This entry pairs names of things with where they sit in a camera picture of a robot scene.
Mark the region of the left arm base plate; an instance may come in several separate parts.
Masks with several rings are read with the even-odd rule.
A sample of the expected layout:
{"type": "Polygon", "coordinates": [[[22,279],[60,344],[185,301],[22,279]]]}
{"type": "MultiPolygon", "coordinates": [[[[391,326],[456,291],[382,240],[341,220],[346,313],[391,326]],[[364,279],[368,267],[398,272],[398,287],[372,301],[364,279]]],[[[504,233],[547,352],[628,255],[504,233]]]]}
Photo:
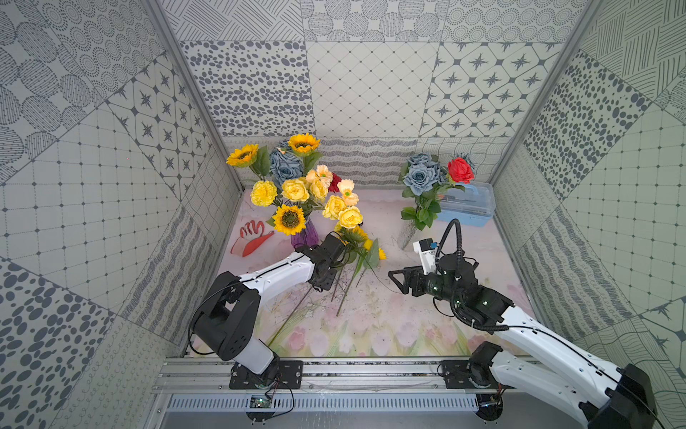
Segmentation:
{"type": "Polygon", "coordinates": [[[231,390],[259,390],[300,388],[304,362],[301,360],[275,359],[263,373],[257,374],[246,366],[235,364],[230,372],[231,390]]]}

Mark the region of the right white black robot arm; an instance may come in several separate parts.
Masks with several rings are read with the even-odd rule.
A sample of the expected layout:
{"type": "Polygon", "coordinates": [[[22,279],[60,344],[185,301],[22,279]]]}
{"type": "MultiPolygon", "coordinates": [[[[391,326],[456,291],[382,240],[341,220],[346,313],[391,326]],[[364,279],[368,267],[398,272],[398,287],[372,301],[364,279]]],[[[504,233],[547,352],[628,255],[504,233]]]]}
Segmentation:
{"type": "Polygon", "coordinates": [[[586,428],[653,428],[661,424],[650,377],[629,364],[619,366],[564,339],[528,315],[505,295],[479,283],[477,262],[466,257],[461,224],[458,248],[443,250],[448,240],[423,239],[413,244],[420,263],[389,272],[401,293],[430,295],[448,303],[451,314],[473,330],[516,345],[535,362],[516,357],[498,344],[484,341],[471,355],[467,370],[472,384],[515,388],[566,413],[586,428]]]}

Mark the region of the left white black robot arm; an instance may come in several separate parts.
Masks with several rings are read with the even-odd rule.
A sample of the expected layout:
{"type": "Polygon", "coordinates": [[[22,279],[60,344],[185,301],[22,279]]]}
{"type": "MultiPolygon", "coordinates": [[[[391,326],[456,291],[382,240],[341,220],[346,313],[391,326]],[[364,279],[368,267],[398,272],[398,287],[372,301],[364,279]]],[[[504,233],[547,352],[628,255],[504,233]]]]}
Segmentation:
{"type": "Polygon", "coordinates": [[[302,283],[316,291],[328,291],[342,266],[345,250],[343,240],[331,232],[323,243],[301,246],[254,273],[221,273],[192,316],[188,335],[196,335],[221,360],[246,368],[260,384],[273,383],[279,373],[279,357],[254,337],[262,302],[302,283]]]}

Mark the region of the large sunflower vase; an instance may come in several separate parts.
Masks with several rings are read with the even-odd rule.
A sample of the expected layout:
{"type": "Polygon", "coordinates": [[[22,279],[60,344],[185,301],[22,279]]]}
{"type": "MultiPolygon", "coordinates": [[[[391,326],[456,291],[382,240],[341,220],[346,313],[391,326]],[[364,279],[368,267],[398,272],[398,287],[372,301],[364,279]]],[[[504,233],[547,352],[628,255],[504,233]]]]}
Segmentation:
{"type": "MultiPolygon", "coordinates": [[[[273,216],[273,221],[274,228],[278,232],[290,236],[297,236],[307,228],[304,212],[298,206],[282,205],[273,216]]],[[[300,262],[303,262],[304,255],[294,253],[292,254],[292,259],[288,259],[285,263],[280,264],[278,269],[270,273],[270,280],[267,282],[267,288],[264,290],[268,300],[274,299],[300,282],[305,282],[305,268],[298,268],[297,259],[299,257],[301,258],[300,262]]]]}

